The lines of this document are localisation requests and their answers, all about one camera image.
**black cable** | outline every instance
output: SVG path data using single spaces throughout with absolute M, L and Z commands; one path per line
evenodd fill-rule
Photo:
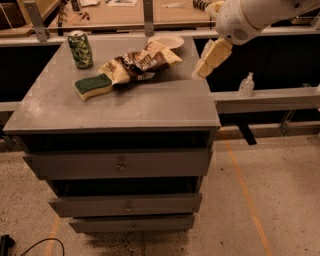
M 38 244 L 42 243 L 42 242 L 45 242 L 45 241 L 49 241 L 49 240 L 54 240 L 54 241 L 57 241 L 61 244 L 61 247 L 62 247 L 62 256 L 64 256 L 64 246 L 63 246 L 63 243 L 57 239 L 57 238 L 46 238 L 46 239 L 43 239 L 41 241 L 39 241 L 38 243 L 32 245 L 28 250 L 26 250 L 24 253 L 21 254 L 21 256 L 25 255 L 27 252 L 29 252 L 33 247 L 37 246 Z
M 67 3 L 68 1 L 66 0 L 61 0 L 60 2 L 59 15 L 58 15 L 58 36 L 63 36 L 62 24 L 63 24 L 64 16 L 66 16 L 65 7 Z

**drawer handle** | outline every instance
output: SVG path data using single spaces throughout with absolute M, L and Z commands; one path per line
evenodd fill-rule
M 122 162 L 119 162 L 118 165 L 116 166 L 116 169 L 118 172 L 124 172 L 124 165 Z
M 132 210 L 132 206 L 128 204 L 126 207 L 126 212 L 131 212 L 131 210 Z

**workbench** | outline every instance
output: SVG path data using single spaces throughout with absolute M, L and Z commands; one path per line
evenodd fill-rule
M 66 41 L 7 122 L 76 232 L 192 228 L 220 122 L 206 82 L 191 80 L 198 54 L 184 39 L 183 63 L 86 102 L 74 83 L 147 38 L 89 36 L 94 66 L 84 70 Z

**plastic wrapper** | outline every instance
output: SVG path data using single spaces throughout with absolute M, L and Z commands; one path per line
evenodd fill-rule
M 169 48 L 152 41 L 141 52 L 125 53 L 108 61 L 99 72 L 106 74 L 112 84 L 123 84 L 150 79 L 156 72 L 180 62 L 180 57 Z

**table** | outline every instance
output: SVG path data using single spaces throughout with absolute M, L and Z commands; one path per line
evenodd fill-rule
M 206 82 L 191 80 L 198 54 L 184 39 L 183 63 L 86 102 L 74 82 L 147 39 L 89 37 L 94 66 L 86 70 L 65 42 L 7 122 L 30 169 L 55 192 L 50 205 L 76 232 L 192 228 L 220 123 Z
M 163 8 L 162 5 L 170 3 L 182 3 L 182 8 Z M 80 21 L 79 12 L 72 10 L 71 4 L 66 6 L 66 16 L 62 27 L 65 31 L 72 29 L 96 30 L 108 28 L 113 30 L 130 30 L 144 28 L 143 1 L 138 0 L 136 6 L 108 6 L 108 3 L 101 1 L 97 6 L 82 7 L 81 13 L 87 12 L 90 20 Z M 201 10 L 193 7 L 192 1 L 176 0 L 154 0 L 153 19 L 156 28 L 178 28 L 187 29 L 190 27 L 209 27 L 210 16 Z M 49 25 L 49 29 L 56 29 L 58 17 Z

